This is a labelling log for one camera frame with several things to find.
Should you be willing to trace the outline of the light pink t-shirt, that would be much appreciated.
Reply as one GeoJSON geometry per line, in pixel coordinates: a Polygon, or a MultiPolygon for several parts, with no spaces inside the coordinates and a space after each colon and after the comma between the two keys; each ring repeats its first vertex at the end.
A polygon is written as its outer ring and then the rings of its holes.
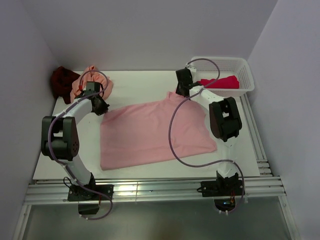
{"type": "MultiPolygon", "coordinates": [[[[173,160],[168,131],[174,110],[184,98],[168,92],[160,101],[133,104],[106,113],[100,124],[100,167],[103,171],[173,160]]],[[[205,125],[205,112],[194,101],[177,111],[171,130],[178,157],[217,150],[205,125]]]]}

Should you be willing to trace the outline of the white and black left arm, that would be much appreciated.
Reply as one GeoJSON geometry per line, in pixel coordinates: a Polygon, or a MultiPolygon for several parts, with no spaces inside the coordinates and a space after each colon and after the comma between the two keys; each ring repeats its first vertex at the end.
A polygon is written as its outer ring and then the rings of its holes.
{"type": "Polygon", "coordinates": [[[62,166],[69,193],[81,201],[112,198],[111,187],[101,189],[96,185],[93,174],[82,162],[77,130],[77,124],[88,114],[100,116],[108,111],[109,105],[101,97],[104,91],[101,83],[87,82],[70,106],[56,115],[45,116],[41,123],[42,154],[62,166]]]}

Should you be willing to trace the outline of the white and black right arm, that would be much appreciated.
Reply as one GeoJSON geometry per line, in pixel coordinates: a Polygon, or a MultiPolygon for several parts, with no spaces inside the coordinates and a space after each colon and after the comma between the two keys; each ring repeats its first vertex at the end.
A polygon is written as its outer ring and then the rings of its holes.
{"type": "Polygon", "coordinates": [[[232,138],[239,136],[242,129],[242,120],[233,97],[223,98],[207,89],[209,84],[203,86],[193,82],[192,71],[189,67],[177,70],[175,72],[177,78],[176,94],[185,97],[174,110],[168,127],[168,142],[173,156],[184,166],[190,168],[205,168],[215,164],[222,164],[216,171],[216,189],[222,195],[229,194],[236,186],[238,181],[241,181],[239,188],[245,192],[244,174],[240,166],[231,159],[220,159],[213,162],[194,165],[182,161],[175,153],[171,131],[174,118],[179,108],[187,101],[194,101],[209,111],[210,130],[213,136],[224,143],[232,138]]]}

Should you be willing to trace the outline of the white plastic basket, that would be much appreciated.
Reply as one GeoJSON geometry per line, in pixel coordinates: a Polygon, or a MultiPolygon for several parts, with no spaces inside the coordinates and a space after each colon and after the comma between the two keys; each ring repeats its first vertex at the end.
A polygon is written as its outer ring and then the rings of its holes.
{"type": "Polygon", "coordinates": [[[195,56],[190,66],[196,69],[194,81],[202,79],[219,79],[235,76],[239,82],[238,89],[231,88],[211,88],[210,90],[222,97],[241,97],[255,89],[254,78],[248,62],[240,57],[213,57],[195,56]]]}

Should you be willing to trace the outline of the peach orange t-shirt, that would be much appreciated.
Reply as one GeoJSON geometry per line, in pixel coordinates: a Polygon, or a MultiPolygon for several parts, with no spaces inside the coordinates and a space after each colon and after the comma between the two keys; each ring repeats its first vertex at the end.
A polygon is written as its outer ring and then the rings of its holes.
{"type": "Polygon", "coordinates": [[[75,98],[81,93],[81,90],[85,90],[87,86],[87,82],[97,82],[102,84],[104,92],[100,94],[103,100],[106,100],[113,89],[113,82],[110,78],[104,77],[101,73],[97,72],[98,68],[94,65],[88,66],[83,73],[72,83],[72,90],[70,92],[70,102],[72,103],[75,98]]]}

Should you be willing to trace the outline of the red rolled t-shirt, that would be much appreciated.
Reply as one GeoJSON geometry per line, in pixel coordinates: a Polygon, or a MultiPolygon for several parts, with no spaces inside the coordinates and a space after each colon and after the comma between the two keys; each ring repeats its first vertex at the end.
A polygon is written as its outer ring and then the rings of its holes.
{"type": "Polygon", "coordinates": [[[198,83],[207,89],[239,89],[240,83],[235,75],[223,77],[218,80],[202,78],[198,83]]]}

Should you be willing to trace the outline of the dark maroon t-shirt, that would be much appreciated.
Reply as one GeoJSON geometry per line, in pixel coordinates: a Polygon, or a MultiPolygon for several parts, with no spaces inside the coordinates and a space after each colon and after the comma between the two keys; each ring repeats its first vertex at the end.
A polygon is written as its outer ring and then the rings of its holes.
{"type": "Polygon", "coordinates": [[[50,77],[50,85],[53,97],[55,99],[62,97],[65,104],[71,103],[70,93],[73,89],[72,84],[80,75],[63,66],[58,67],[53,71],[50,77]]]}

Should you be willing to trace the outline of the aluminium frame rails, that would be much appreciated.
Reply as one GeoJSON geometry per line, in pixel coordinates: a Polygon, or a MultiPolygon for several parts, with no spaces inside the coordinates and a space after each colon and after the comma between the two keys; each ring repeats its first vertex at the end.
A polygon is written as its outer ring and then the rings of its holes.
{"type": "MultiPolygon", "coordinates": [[[[245,177],[245,196],[247,198],[276,197],[289,232],[289,238],[291,240],[299,240],[301,236],[289,207],[284,184],[281,177],[274,176],[270,168],[247,95],[241,96],[240,102],[250,135],[249,143],[253,146],[256,163],[260,171],[258,177],[245,177]]],[[[192,188],[197,187],[201,181],[201,178],[103,179],[100,180],[100,183],[114,185],[114,202],[138,203],[200,200],[202,197],[197,193],[192,193],[192,188]]],[[[26,227],[33,206],[62,205],[66,203],[66,188],[60,180],[37,181],[35,184],[29,185],[13,239],[21,240],[26,235],[26,227]]]]}

